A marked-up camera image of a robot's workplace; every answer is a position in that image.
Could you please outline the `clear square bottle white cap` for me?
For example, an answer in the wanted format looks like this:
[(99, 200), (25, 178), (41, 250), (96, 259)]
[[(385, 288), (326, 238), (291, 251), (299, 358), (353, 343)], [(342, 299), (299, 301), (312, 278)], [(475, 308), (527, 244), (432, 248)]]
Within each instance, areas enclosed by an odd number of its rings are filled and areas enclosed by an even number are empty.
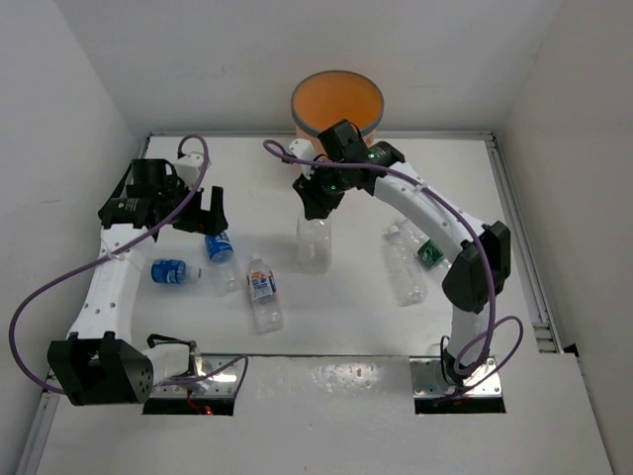
[(313, 274), (325, 273), (331, 263), (331, 224), (329, 219), (297, 220), (298, 260), (302, 268)]

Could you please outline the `clear bottle dark blue label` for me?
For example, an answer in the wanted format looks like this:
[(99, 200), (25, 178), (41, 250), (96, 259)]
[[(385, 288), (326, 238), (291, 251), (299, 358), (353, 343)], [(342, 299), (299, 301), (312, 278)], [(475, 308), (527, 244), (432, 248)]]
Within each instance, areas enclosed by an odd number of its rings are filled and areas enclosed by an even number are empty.
[(236, 291), (240, 285), (238, 267), (227, 233), (205, 236), (205, 249), (210, 261), (212, 280), (219, 293), (226, 295)]

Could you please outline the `clear bottle green label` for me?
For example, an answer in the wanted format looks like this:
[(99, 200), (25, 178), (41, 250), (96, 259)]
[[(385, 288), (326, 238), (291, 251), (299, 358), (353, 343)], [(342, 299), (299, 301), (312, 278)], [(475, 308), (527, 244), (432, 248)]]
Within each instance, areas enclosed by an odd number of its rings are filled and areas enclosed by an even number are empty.
[(447, 263), (439, 246), (422, 230), (406, 218), (397, 219), (395, 225), (404, 237), (413, 256), (427, 269)]

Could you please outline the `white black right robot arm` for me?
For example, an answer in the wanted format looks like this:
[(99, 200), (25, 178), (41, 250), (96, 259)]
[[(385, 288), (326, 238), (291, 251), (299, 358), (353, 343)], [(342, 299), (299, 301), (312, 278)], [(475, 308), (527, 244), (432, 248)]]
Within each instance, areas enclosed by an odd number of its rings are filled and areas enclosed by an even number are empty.
[(323, 220), (352, 189), (391, 206), (425, 233), (449, 260), (441, 287), (452, 305), (451, 333), (442, 350), (444, 373), (461, 387), (485, 363), (496, 325), (497, 295), (510, 274), (510, 230), (487, 224), (452, 204), (388, 142), (366, 144), (343, 120), (318, 137), (289, 146), (287, 162), (302, 172), (293, 188), (308, 220)]

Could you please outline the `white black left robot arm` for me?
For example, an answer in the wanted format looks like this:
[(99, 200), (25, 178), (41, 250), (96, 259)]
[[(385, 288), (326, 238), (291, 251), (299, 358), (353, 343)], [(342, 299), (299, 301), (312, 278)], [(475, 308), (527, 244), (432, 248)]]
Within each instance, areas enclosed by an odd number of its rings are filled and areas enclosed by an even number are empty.
[(197, 181), (204, 166), (199, 152), (176, 158), (135, 159), (131, 175), (98, 213), (101, 262), (94, 270), (83, 307), (66, 339), (53, 341), (47, 361), (75, 406), (142, 404), (151, 390), (194, 372), (194, 343), (173, 339), (138, 349), (132, 318), (138, 284), (156, 239), (147, 231), (170, 212), (180, 212), (174, 229), (201, 235), (223, 232), (224, 191), (212, 189), (202, 207)]

